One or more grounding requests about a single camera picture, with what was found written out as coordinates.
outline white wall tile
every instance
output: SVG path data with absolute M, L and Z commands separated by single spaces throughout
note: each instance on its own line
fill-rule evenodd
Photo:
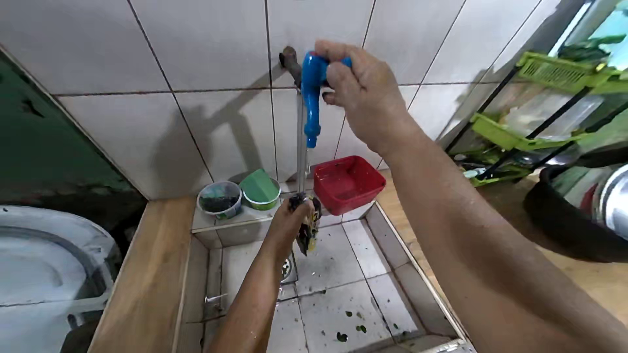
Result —
M 222 246 L 227 247 L 264 240 L 270 225 L 271 221 L 266 220 L 264 222 L 237 225 L 235 227 L 229 228 L 221 228 L 217 229 L 216 232 L 220 237 L 220 242 L 222 243 Z
M 175 90 L 267 87 L 264 1 L 133 0 Z
M 419 85 L 399 86 L 401 97 L 403 97 L 403 101 L 406 103 L 406 109 L 410 107 L 410 103 L 412 103 L 418 89 Z
M 397 342 L 426 333 L 408 297 L 391 273 L 368 278 L 366 281 Z
M 222 249 L 211 249 L 209 251 L 209 261 L 207 266 L 207 287 L 205 296 L 214 298 L 220 295 L 222 272 Z M 203 319 L 217 318 L 220 315 L 220 299 L 205 302 Z
M 410 102 L 414 98 L 418 85 L 406 85 L 399 86 L 401 96 L 406 103 L 406 108 L 410 106 Z M 373 167 L 377 168 L 382 158 L 375 152 L 371 151 L 368 146 L 351 131 L 349 122 L 345 119 L 344 126 L 342 127 L 342 133 L 340 134 L 340 141 L 338 142 L 338 150 L 334 159 L 339 159 L 347 156 L 360 156 L 368 161 Z
M 296 50 L 301 63 L 319 38 L 362 46 L 372 6 L 370 0 L 268 1 L 271 63 L 279 60 L 286 45 Z M 275 87 L 294 85 L 288 73 L 273 77 L 273 82 Z
M 388 273 L 390 266 L 365 220 L 353 220 L 342 224 L 351 243 L 357 262 L 362 268 L 364 277 L 371 278 Z
M 212 182 L 171 94 L 60 100 L 149 199 L 193 194 Z
M 413 265 L 405 264 L 394 272 L 427 331 L 456 337 L 456 331 L 445 318 L 445 314 Z
M 374 203 L 375 203 L 375 200 L 370 201 L 366 205 L 362 205 L 356 209 L 345 212 L 344 214 L 342 214 L 342 222 L 348 222 L 350 220 L 362 218 L 363 216 L 365 216 L 366 212 L 368 212 L 371 209 Z
M 538 32 L 543 21 L 548 19 L 555 11 L 561 0 L 541 0 L 539 6 L 532 11 L 530 17 L 521 26 L 517 34 L 497 57 L 489 71 L 482 77 L 482 82 L 500 82 L 514 67 L 521 54 L 532 48 L 529 40 Z
M 364 49 L 390 65 L 400 84 L 420 84 L 463 0 L 375 3 Z
M 191 237 L 182 322 L 200 322 L 203 319 L 208 257 L 209 250 L 196 237 Z
M 249 244 L 225 247 L 222 250 L 222 284 L 221 294 L 227 295 L 222 297 L 221 309 L 222 314 L 226 314 L 227 310 L 236 298 L 237 292 L 244 281 L 246 273 L 249 271 L 259 248 L 262 246 L 261 241 Z
M 273 90 L 277 171 L 280 182 L 288 180 L 296 173 L 296 105 L 295 89 Z M 308 161 L 311 166 L 333 159 L 338 146 L 342 121 L 345 116 L 344 109 L 327 105 L 322 97 L 318 106 L 320 108 L 319 121 L 321 128 L 316 148 L 308 150 Z
M 401 247 L 399 240 L 377 206 L 371 207 L 366 214 L 366 221 L 392 268 L 398 268 L 410 261 L 406 251 Z
M 373 167 L 377 168 L 382 158 L 375 152 L 371 151 L 368 146 L 351 131 L 349 122 L 345 121 L 340 133 L 340 141 L 338 142 L 338 151 L 336 158 L 340 159 L 347 156 L 360 156 L 369 162 Z
M 467 0 L 423 83 L 479 82 L 539 0 Z
M 436 139 L 465 101 L 473 84 L 422 85 L 408 109 L 431 139 Z
M 264 168 L 276 177 L 270 90 L 179 93 L 176 98 L 216 180 Z
M 5 2 L 0 43 L 54 94 L 168 89 L 125 0 Z

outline green plastic shelf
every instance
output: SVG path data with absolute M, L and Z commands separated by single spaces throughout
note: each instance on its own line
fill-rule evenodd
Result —
M 551 58 L 544 54 L 525 52 L 517 62 L 518 75 L 539 84 L 576 94 L 591 87 L 590 94 L 628 92 L 628 80 L 620 80 L 622 71 L 613 68 L 596 70 L 587 63 Z
M 471 122 L 473 123 L 473 126 L 471 127 L 473 131 L 482 135 L 484 138 L 500 146 L 506 151 L 513 148 L 520 151 L 532 151 L 534 149 L 560 147 L 567 142 L 576 141 L 583 136 L 580 134 L 564 141 L 552 141 L 542 138 L 527 139 L 510 130 L 508 127 L 497 124 L 491 118 L 479 113 L 475 113 L 471 117 Z

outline floor drain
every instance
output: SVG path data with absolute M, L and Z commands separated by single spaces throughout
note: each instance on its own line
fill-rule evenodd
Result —
M 291 272 L 292 272 L 292 262 L 290 261 L 290 258 L 287 258 L 281 267 L 281 275 L 282 275 L 281 281 L 287 280 Z

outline wooden trim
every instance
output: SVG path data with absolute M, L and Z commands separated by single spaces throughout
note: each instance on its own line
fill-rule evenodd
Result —
M 171 353 L 194 207 L 192 197 L 148 203 L 88 353 Z

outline green plastic container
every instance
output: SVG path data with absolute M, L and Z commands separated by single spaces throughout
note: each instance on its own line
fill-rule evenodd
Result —
M 277 188 L 277 194 L 273 197 L 271 197 L 271 200 L 268 202 L 257 202 L 257 201 L 253 201 L 251 200 L 247 195 L 245 191 L 242 191 L 242 194 L 244 195 L 244 198 L 251 204 L 251 207 L 253 209 L 259 210 L 259 211 L 267 211 L 273 207 L 275 207 L 275 205 L 277 204 L 277 201 L 279 200 L 279 195 L 281 195 L 281 187 L 279 186 L 279 182 L 273 178 L 270 178 L 271 181 L 273 182 L 273 186 Z
M 258 169 L 240 182 L 240 188 L 249 200 L 265 204 L 276 198 L 279 185 L 268 176 L 266 171 Z
M 569 141 L 576 141 L 583 136 L 583 134 L 579 134 L 564 141 L 552 141 L 542 138 L 526 139 L 518 133 L 508 129 L 507 126 L 497 124 L 491 118 L 479 113 L 475 113 L 471 117 L 471 122 L 473 123 L 473 126 L 471 127 L 473 131 L 482 135 L 490 142 L 500 146 L 506 151 L 513 148 L 520 151 L 532 151 L 534 149 L 560 147 Z
M 576 94 L 591 87 L 590 94 L 628 92 L 628 80 L 620 80 L 622 71 L 587 63 L 551 58 L 544 54 L 525 52 L 517 62 L 518 76 L 539 84 Z

